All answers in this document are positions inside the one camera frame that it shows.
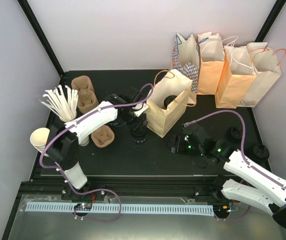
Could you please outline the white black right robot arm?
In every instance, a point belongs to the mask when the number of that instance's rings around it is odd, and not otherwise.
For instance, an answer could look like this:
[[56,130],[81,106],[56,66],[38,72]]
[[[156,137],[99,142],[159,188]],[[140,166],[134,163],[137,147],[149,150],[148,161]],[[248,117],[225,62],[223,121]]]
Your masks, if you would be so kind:
[[225,198],[243,202],[272,216],[286,229],[286,180],[244,156],[224,140],[212,139],[197,123],[184,128],[183,136],[173,136],[169,149],[174,154],[203,157],[247,182],[219,176],[210,189],[217,202]]

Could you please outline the cream paper bag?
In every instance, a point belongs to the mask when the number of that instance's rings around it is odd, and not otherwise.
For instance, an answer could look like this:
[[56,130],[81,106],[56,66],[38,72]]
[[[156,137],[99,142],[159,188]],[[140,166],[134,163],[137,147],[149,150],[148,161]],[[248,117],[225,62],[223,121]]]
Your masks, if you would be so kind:
[[193,81],[176,69],[164,70],[165,76],[157,80],[146,101],[147,127],[163,138],[185,113],[186,108],[197,103],[197,93],[192,91]]

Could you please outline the black paper cup with lid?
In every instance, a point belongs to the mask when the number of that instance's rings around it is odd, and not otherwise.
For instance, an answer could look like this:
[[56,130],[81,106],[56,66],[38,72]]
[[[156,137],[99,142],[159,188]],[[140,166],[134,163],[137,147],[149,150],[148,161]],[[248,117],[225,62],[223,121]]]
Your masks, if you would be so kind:
[[130,130],[130,134],[134,140],[135,143],[137,144],[142,144],[145,142],[148,134],[147,128],[141,129],[141,130]]

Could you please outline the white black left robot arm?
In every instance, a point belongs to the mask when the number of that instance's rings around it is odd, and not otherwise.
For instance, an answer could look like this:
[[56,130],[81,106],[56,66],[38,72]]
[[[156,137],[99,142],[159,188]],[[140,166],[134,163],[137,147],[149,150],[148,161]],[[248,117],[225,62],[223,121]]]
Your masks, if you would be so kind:
[[88,178],[79,163],[79,146],[88,140],[100,146],[113,141],[108,126],[128,125],[133,140],[146,140],[148,122],[144,116],[149,108],[141,90],[131,88],[128,95],[110,94],[97,107],[64,124],[53,124],[43,154],[54,161],[56,171],[73,186],[72,193],[80,200],[91,192]]

